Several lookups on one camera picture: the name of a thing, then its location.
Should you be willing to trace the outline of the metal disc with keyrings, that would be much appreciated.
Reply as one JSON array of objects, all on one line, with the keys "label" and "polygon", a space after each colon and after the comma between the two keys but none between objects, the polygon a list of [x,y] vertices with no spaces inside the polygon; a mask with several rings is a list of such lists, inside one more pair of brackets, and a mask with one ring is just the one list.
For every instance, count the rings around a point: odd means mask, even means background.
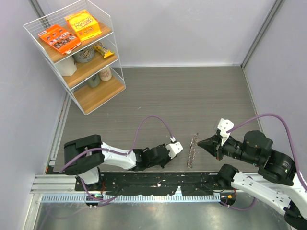
[{"label": "metal disc with keyrings", "polygon": [[196,155],[196,146],[197,146],[198,141],[199,141],[199,134],[196,133],[192,136],[192,139],[190,142],[190,149],[189,149],[188,160],[187,160],[188,168],[193,167],[193,162],[194,162],[194,158]]}]

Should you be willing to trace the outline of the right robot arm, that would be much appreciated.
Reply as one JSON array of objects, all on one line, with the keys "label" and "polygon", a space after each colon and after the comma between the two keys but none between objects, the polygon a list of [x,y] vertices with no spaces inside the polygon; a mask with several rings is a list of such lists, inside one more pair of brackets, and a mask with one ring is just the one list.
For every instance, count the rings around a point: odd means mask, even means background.
[{"label": "right robot arm", "polygon": [[217,131],[197,145],[217,160],[227,156],[258,168],[257,175],[252,177],[224,164],[217,174],[221,188],[231,187],[248,193],[275,209],[293,228],[307,228],[307,191],[299,181],[295,162],[288,155],[274,150],[273,141],[262,132],[249,131],[240,142],[232,137],[223,141]]}]

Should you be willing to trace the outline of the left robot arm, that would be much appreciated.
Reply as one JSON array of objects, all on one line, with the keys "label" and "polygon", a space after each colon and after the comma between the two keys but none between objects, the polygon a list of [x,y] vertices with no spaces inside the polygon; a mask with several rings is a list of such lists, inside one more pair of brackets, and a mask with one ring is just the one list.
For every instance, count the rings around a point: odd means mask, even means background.
[{"label": "left robot arm", "polygon": [[106,164],[135,172],[157,165],[164,168],[176,156],[175,146],[176,141],[171,138],[168,145],[129,151],[107,145],[100,135],[90,135],[64,144],[64,166],[60,171],[81,177],[91,190],[96,191],[103,183],[98,166]]}]

